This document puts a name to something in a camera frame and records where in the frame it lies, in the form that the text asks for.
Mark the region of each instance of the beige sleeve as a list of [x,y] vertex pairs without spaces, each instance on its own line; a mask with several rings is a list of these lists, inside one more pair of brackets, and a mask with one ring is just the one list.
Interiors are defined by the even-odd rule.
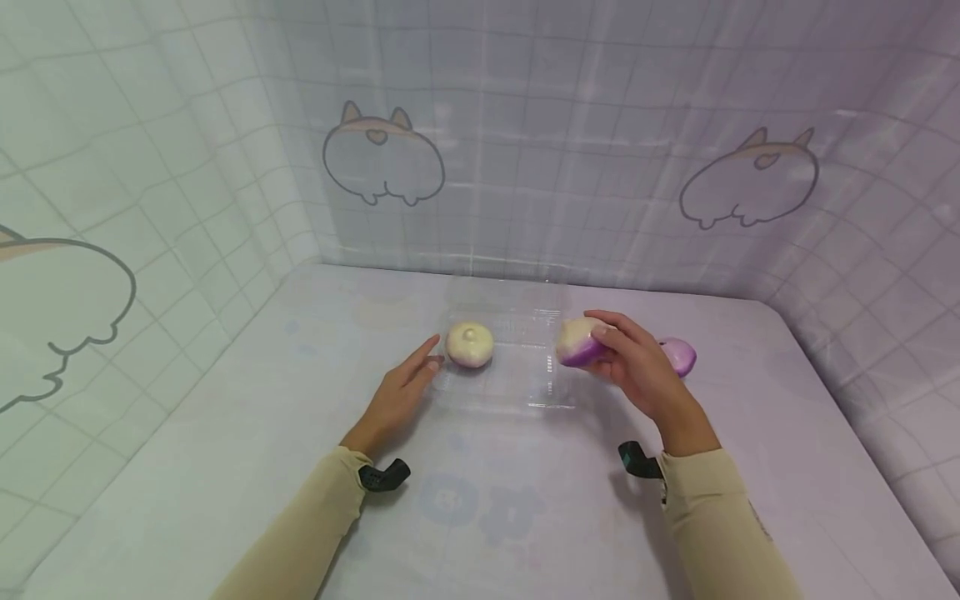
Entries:
[[697,600],[802,597],[726,450],[658,461],[667,524]]
[[324,457],[294,499],[213,592],[213,600],[313,600],[367,492],[360,452]]

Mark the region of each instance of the table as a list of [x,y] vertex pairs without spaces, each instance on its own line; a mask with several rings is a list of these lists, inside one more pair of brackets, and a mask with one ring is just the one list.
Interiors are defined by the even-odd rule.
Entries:
[[[454,277],[294,271],[31,579],[25,598],[206,598],[441,322]],[[484,282],[522,295],[543,283]],[[807,598],[956,597],[783,320],[747,300],[569,286],[687,340],[687,385],[738,463]],[[401,491],[372,495],[322,598],[689,597],[656,484],[616,447],[653,424],[586,378],[576,408],[430,405]]]

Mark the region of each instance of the tiled pattern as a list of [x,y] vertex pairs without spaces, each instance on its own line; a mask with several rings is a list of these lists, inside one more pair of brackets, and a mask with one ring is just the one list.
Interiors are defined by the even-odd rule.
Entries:
[[[960,581],[960,471],[945,468],[960,456],[960,9],[238,6],[324,260],[507,277],[561,265],[575,283],[769,303]],[[228,106],[259,123],[262,96]],[[329,178],[320,149],[346,100],[410,114],[444,157],[436,198],[370,207]],[[699,230],[681,187],[760,126],[773,141],[815,128],[813,195],[773,223]]]
[[[140,287],[121,339],[75,357],[64,393],[0,419],[0,473],[43,466],[0,476],[30,507],[0,540],[0,589],[96,495],[64,486],[105,485],[317,254],[769,303],[960,581],[952,3],[2,0],[0,15],[0,112],[18,117],[0,131],[0,223],[96,240]],[[330,179],[321,148],[346,100],[407,111],[444,157],[436,198],[370,207]],[[681,187],[760,126],[815,128],[813,195],[699,230]],[[54,449],[37,437],[61,430]],[[32,558],[8,560],[10,539]]]
[[0,225],[98,245],[138,288],[113,343],[0,415],[0,597],[319,254],[264,23],[232,0],[0,2]]

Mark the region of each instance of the hand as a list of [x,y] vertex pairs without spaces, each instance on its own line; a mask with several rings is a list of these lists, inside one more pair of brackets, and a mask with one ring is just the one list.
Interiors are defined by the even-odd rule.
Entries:
[[432,336],[398,367],[387,371],[367,411],[340,445],[372,458],[384,443],[410,424],[426,386],[444,361],[442,356],[430,355],[438,342],[440,336]]
[[623,390],[634,406],[657,424],[669,454],[688,456],[720,447],[707,414],[649,331],[620,313],[588,310],[584,316],[610,325],[590,332],[608,350],[585,370]]

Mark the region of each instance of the cartoon dog print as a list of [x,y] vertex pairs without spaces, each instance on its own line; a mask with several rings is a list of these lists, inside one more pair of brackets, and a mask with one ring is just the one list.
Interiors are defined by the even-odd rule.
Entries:
[[136,294],[133,272],[110,252],[3,226],[0,280],[0,413],[59,391],[70,356],[115,340]]
[[700,229],[725,219],[744,228],[768,223],[804,205],[820,176],[807,145],[813,128],[792,142],[768,142],[767,128],[698,171],[680,192],[680,211]]
[[394,108],[388,121],[363,116],[351,100],[324,140],[324,166],[337,185],[370,206],[385,196],[416,206],[436,196],[446,177],[437,147],[414,131],[403,108]]

